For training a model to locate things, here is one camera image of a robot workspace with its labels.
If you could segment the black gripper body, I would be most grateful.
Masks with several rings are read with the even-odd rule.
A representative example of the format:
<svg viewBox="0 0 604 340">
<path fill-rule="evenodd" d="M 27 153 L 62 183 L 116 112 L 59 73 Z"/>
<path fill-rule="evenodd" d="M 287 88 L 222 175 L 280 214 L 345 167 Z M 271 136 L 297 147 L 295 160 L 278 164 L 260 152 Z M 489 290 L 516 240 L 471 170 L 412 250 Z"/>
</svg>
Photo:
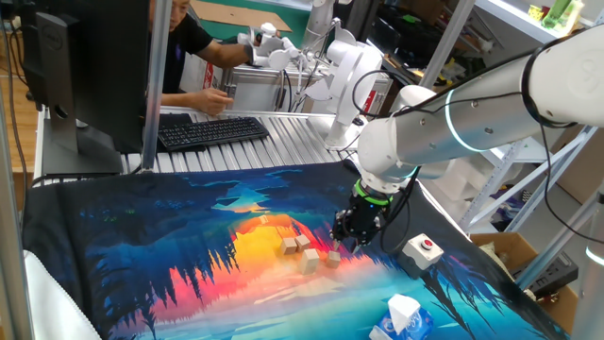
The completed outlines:
<svg viewBox="0 0 604 340">
<path fill-rule="evenodd" d="M 381 229 L 380 215 L 388 214 L 392 199 L 385 195 L 371 196 L 354 191 L 346 209 L 347 235 L 358 242 L 371 242 Z"/>
</svg>

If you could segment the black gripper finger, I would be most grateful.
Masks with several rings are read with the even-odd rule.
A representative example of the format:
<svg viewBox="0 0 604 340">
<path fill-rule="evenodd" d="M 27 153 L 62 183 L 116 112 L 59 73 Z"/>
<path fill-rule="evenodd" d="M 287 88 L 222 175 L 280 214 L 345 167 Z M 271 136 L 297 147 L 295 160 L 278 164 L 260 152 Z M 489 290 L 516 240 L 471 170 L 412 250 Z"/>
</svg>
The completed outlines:
<svg viewBox="0 0 604 340">
<path fill-rule="evenodd" d="M 357 253 L 362 247 L 366 247 L 371 244 L 372 240 L 378 233 L 378 227 L 373 226 L 370 229 L 355 229 L 351 232 L 351 236 L 355 239 L 351 246 L 351 253 Z"/>
<path fill-rule="evenodd" d="M 348 238 L 346 217 L 347 210 L 339 211 L 335 214 L 334 222 L 330 232 L 330 237 L 333 240 L 333 249 L 338 250 L 343 241 Z"/>
</svg>

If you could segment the person's right hand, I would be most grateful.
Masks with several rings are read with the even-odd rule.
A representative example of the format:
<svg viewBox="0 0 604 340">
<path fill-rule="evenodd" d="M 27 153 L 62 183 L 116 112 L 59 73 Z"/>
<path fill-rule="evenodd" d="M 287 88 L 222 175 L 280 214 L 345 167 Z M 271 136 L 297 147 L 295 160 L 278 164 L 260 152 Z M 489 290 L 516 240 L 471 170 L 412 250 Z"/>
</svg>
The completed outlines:
<svg viewBox="0 0 604 340">
<path fill-rule="evenodd" d="M 190 106 L 210 116 L 222 113 L 233 102 L 234 100 L 227 93 L 217 89 L 207 88 L 196 93 L 190 93 Z"/>
</svg>

